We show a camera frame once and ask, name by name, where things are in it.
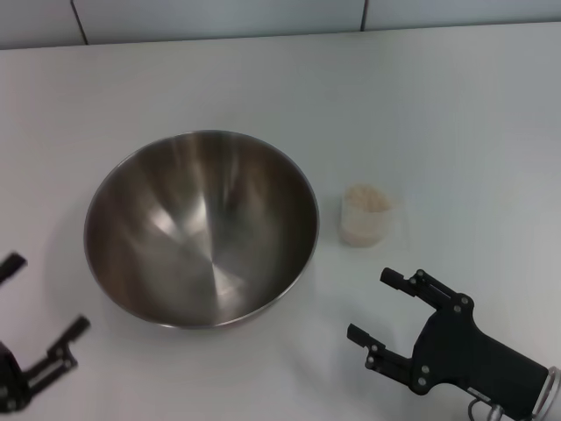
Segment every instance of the white wall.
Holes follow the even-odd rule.
[[[561,20],[561,0],[370,0],[366,29]]]
[[[92,44],[358,31],[364,0],[75,0]]]
[[[70,0],[0,0],[0,49],[80,44]]]

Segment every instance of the stainless steel bowl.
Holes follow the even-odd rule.
[[[200,328],[284,295],[309,262],[317,203],[282,152],[233,132],[156,141],[103,181],[84,232],[89,267],[130,313]]]

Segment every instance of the bowl rim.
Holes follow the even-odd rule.
[[[198,133],[222,133],[222,134],[229,134],[229,135],[237,135],[237,136],[243,136],[245,138],[248,138],[250,140],[253,140],[257,143],[259,143],[260,145],[278,153],[281,157],[283,157],[285,160],[287,160],[287,162],[289,164],[292,165],[292,167],[296,170],[296,172],[302,177],[302,179],[304,180],[304,182],[306,183],[306,186],[308,187],[308,191],[311,194],[312,197],[312,202],[314,203],[314,209],[315,209],[315,214],[316,214],[316,236],[314,237],[314,244],[312,245],[310,251],[309,251],[309,256],[308,259],[306,260],[306,263],[304,263],[304,265],[302,266],[302,269],[300,270],[300,272],[298,273],[298,275],[294,278],[294,280],[278,295],[276,296],[274,299],[272,299],[271,301],[263,304],[261,307],[259,307],[258,309],[255,309],[253,311],[250,311],[247,314],[244,314],[244,316],[240,316],[239,318],[234,318],[232,320],[228,320],[222,323],[218,323],[215,325],[177,325],[177,324],[168,324],[168,323],[161,323],[157,320],[153,320],[150,318],[147,318],[145,316],[142,316],[140,314],[138,314],[136,311],[131,310],[127,307],[125,307],[123,304],[121,304],[120,302],[118,302],[116,299],[114,299],[110,293],[107,291],[107,289],[100,283],[100,281],[97,279],[97,275],[94,272],[94,269],[92,267],[90,258],[89,258],[89,253],[88,253],[88,226],[89,226],[89,219],[91,217],[91,211],[92,211],[92,207],[94,205],[94,203],[96,202],[97,197],[99,196],[99,194],[101,193],[101,191],[103,190],[103,188],[105,187],[105,185],[107,184],[107,182],[109,181],[109,179],[118,171],[118,169],[124,165],[128,160],[132,159],[134,156],[136,156],[137,154],[139,154],[140,152],[144,151],[145,149],[157,145],[159,143],[164,143],[169,141],[170,139],[173,138],[178,138],[181,136],[188,136],[188,135],[192,135],[192,134],[198,134]],[[91,201],[89,202],[89,206],[88,206],[88,212],[86,213],[86,218],[84,221],[84,227],[83,227],[83,234],[82,234],[82,245],[83,245],[83,249],[84,249],[84,254],[86,255],[86,262],[88,263],[88,268],[89,268],[89,272],[92,274],[92,276],[94,277],[94,279],[96,280],[97,285],[101,288],[101,290],[103,291],[103,293],[113,302],[115,303],[118,307],[120,307],[122,310],[126,311],[127,313],[133,315],[136,318],[140,318],[146,322],[155,324],[155,325],[160,325],[163,327],[168,327],[168,328],[174,328],[174,329],[182,329],[182,330],[201,330],[201,329],[214,329],[217,327],[224,327],[226,325],[234,325],[237,324],[243,320],[247,320],[249,318],[253,318],[256,315],[258,315],[260,312],[262,312],[263,310],[269,308],[270,306],[272,306],[274,303],[277,303],[281,298],[283,298],[288,292],[289,290],[291,290],[294,285],[298,282],[298,280],[302,277],[302,274],[305,272],[305,270],[308,268],[309,263],[311,262],[314,253],[316,251],[316,247],[317,247],[317,241],[319,239],[319,231],[320,231],[320,214],[319,214],[319,207],[317,205],[317,198],[316,198],[316,193],[314,192],[314,189],[312,188],[308,177],[306,177],[306,175],[303,173],[302,169],[292,160],[292,158],[290,158],[287,154],[285,154],[284,152],[282,152],[279,148],[277,148],[276,146],[271,145],[270,143],[265,142],[264,140],[255,138],[253,136],[250,136],[249,134],[244,134],[244,133],[240,133],[240,132],[231,132],[231,131],[227,131],[227,130],[213,130],[213,129],[207,129],[207,130],[193,130],[191,132],[184,132],[184,133],[180,133],[180,134],[175,134],[172,136],[166,136],[165,138],[160,138],[157,140],[154,140],[152,142],[149,142],[147,144],[145,144],[144,146],[140,147],[139,149],[135,150],[132,153],[129,153],[124,159],[122,159],[102,180],[102,182],[99,184],[99,186],[96,189],[96,192],[94,193],[94,195],[91,198]]]

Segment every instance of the white table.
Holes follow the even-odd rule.
[[[430,308],[378,282],[424,268],[471,295],[484,332],[561,363],[561,24],[0,52],[0,255],[30,266],[0,292],[23,367],[78,313],[80,366],[18,420],[466,420],[364,369],[353,322],[410,355]],[[149,325],[97,287],[82,225],[128,153],[197,129],[288,153],[322,230],[287,296],[231,329]],[[372,182],[401,203],[383,243],[337,241],[337,196]]]

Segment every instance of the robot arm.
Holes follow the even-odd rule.
[[[15,275],[26,261],[19,254],[11,254],[0,263],[0,284]],[[27,371],[22,371],[10,350],[0,342],[0,413],[24,409],[45,388],[77,367],[69,344],[87,329],[89,321],[78,317],[60,338],[47,350],[46,357]]]
[[[366,368],[408,386],[417,395],[426,395],[440,383],[453,384],[490,405],[494,419],[503,413],[515,421],[547,413],[557,395],[558,370],[548,370],[480,331],[469,296],[454,292],[423,270],[404,279],[386,268],[380,280],[418,296],[436,311],[409,359],[350,325],[347,338],[368,349]],[[551,400],[547,404],[546,396]]]

